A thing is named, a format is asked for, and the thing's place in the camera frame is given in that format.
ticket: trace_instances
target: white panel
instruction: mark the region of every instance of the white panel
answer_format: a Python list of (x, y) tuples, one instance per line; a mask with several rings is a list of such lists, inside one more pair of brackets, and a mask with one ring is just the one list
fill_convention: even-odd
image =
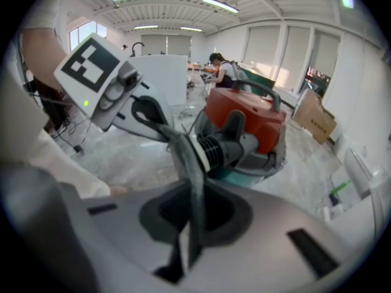
[(288, 28), (287, 46), (276, 79), (276, 86), (289, 91), (294, 90), (304, 64), (309, 38), (310, 29), (308, 28)]
[(144, 44), (142, 54), (160, 54), (160, 51), (166, 52), (165, 35), (142, 35), (141, 42)]
[(280, 27), (250, 28), (244, 63), (267, 78), (273, 69), (279, 31)]
[(339, 43), (339, 36), (316, 31), (310, 67), (331, 77), (337, 61)]
[(168, 53), (190, 56), (190, 37), (188, 36), (168, 36)]
[(143, 80), (159, 88), (170, 106), (186, 103), (187, 61), (184, 56), (131, 57)]
[(372, 197), (365, 198), (331, 220), (329, 226), (344, 239), (352, 250), (371, 245), (375, 238)]

